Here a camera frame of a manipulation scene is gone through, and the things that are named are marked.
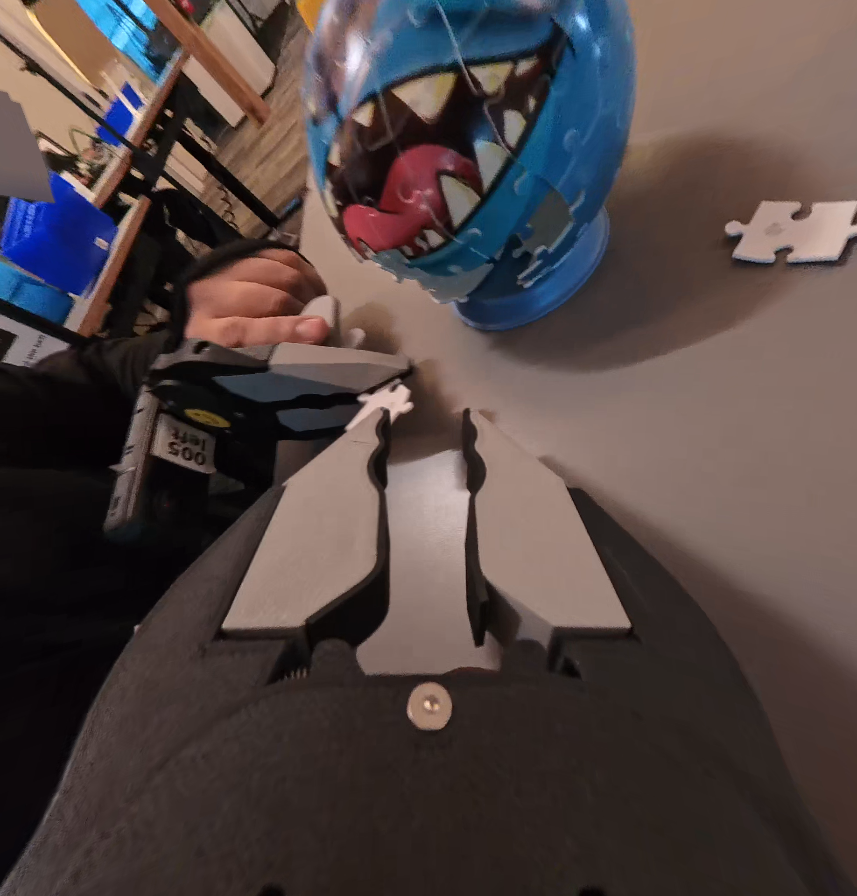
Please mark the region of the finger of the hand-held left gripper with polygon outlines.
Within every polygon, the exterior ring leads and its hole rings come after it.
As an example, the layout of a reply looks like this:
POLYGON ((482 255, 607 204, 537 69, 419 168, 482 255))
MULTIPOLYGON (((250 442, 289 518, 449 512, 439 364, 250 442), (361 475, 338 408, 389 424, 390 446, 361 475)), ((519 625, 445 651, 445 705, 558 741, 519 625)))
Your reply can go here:
POLYGON ((274 347, 268 365, 276 375, 355 394, 379 389, 412 371, 411 359, 401 353, 297 343, 274 347))
POLYGON ((267 367, 253 373, 217 375, 213 382, 239 399, 254 402, 291 438, 316 439, 344 430, 358 412, 359 394, 331 390, 290 377, 267 367))

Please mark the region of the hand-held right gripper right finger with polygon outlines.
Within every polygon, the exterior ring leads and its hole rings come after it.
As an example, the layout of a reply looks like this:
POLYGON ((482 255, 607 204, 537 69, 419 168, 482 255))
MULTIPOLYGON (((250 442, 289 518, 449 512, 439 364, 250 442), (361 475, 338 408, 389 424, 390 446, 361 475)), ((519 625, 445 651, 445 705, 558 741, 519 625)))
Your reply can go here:
POLYGON ((564 480, 479 412, 462 418, 471 636, 556 648, 632 630, 564 480))

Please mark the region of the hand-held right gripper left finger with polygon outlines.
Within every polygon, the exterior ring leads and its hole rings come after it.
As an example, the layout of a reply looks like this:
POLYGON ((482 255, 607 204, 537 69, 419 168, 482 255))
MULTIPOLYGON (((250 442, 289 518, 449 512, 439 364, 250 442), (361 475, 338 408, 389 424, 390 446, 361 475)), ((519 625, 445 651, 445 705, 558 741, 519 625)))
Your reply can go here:
POLYGON ((390 412, 375 409, 284 484, 225 616, 238 639, 367 641, 389 609, 390 412))

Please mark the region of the white puzzle piece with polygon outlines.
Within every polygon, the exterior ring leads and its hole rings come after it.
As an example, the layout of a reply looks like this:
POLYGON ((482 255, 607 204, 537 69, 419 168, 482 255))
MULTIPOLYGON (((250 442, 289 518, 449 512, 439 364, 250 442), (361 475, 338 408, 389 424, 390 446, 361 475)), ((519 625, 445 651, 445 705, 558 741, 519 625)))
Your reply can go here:
POLYGON ((788 251, 786 263, 835 263, 848 241, 857 238, 857 201, 814 203, 798 218, 802 205, 793 201, 761 201, 748 222, 732 220, 726 237, 738 242, 734 260, 772 264, 788 251))
POLYGON ((401 379, 395 379, 373 392, 364 392, 357 396, 358 412, 345 426, 345 432, 353 430, 377 411, 387 412, 389 422, 394 423, 412 411, 412 392, 401 379))

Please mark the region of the blue cartoon puzzle ball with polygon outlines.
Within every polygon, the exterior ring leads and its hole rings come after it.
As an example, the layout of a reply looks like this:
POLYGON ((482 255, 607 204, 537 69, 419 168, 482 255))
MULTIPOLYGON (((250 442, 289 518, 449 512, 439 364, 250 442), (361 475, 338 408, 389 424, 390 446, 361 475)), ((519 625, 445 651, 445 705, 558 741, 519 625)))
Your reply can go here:
POLYGON ((635 107, 626 2, 324 2, 305 55, 311 170, 347 247, 512 330, 602 261, 635 107))

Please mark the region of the person's left forearm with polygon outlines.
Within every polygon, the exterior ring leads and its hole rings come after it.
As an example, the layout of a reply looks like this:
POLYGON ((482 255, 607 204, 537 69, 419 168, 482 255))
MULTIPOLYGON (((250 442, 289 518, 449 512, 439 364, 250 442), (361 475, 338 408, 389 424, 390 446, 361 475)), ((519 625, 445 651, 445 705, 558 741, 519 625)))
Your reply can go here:
POLYGON ((0 469, 79 471, 117 462, 138 393, 180 342, 192 266, 176 274, 169 322, 144 336, 94 340, 19 366, 0 362, 0 469))

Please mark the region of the person's left hand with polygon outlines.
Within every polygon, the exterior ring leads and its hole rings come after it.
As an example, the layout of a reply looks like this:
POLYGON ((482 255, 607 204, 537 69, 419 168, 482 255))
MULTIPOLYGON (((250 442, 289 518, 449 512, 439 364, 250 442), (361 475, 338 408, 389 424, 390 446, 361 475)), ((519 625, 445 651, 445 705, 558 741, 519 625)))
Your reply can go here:
POLYGON ((330 324, 304 308, 325 293, 308 261, 288 249, 266 248, 187 287, 183 335, 230 349, 321 344, 330 324))

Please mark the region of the black and white tag sign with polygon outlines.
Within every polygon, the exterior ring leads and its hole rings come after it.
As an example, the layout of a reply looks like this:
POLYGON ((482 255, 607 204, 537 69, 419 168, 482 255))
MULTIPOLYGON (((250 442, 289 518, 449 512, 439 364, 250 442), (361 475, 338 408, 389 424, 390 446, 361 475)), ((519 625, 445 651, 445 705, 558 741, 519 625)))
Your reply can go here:
POLYGON ((36 322, 17 319, 17 310, 0 300, 0 363, 30 367, 69 348, 68 342, 42 330, 36 322))

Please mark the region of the light blue plastic bin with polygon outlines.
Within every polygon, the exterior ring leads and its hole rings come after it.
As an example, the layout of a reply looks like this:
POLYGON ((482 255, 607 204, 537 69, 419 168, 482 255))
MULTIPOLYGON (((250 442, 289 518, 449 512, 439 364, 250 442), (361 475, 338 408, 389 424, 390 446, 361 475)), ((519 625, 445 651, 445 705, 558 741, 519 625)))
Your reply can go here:
POLYGON ((69 294, 3 260, 0 299, 56 325, 63 325, 74 307, 69 294))

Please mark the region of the person's black clothed torso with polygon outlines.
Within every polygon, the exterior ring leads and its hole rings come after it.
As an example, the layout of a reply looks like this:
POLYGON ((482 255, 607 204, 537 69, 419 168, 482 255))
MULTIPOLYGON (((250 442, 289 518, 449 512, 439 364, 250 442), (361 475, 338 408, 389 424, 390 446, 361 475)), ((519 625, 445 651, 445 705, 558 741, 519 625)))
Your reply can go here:
POLYGON ((0 883, 134 628, 188 566, 109 540, 113 472, 0 466, 0 883))

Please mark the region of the background desk with black legs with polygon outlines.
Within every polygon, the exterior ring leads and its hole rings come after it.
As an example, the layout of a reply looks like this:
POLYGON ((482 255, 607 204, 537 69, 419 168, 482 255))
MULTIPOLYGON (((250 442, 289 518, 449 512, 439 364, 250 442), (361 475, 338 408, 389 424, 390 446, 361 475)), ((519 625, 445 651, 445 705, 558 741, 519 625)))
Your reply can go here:
POLYGON ((255 125, 263 126, 269 116, 269 107, 261 95, 251 88, 179 2, 152 1, 146 5, 174 37, 179 48, 154 95, 135 115, 127 136, 117 134, 122 149, 95 184, 93 204, 99 209, 105 209, 125 193, 122 184, 132 170, 142 176, 139 195, 127 203, 119 221, 118 232, 109 245, 108 258, 96 282, 76 300, 75 307, 67 318, 68 330, 81 337, 93 337, 101 332, 109 313, 112 291, 152 205, 154 188, 161 179, 168 178, 165 172, 166 160, 143 151, 143 144, 174 92, 188 59, 193 58, 199 62, 203 70, 255 125))

